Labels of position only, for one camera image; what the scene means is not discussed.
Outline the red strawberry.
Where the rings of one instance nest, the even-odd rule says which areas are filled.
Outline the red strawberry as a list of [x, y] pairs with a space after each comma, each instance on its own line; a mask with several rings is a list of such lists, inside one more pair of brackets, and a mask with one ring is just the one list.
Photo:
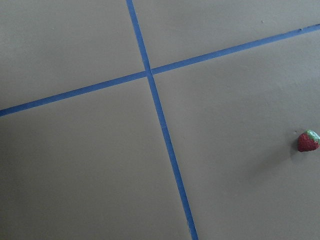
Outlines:
[[320, 136], [313, 130], [306, 130], [297, 140], [297, 150], [299, 152], [310, 152], [320, 147]]

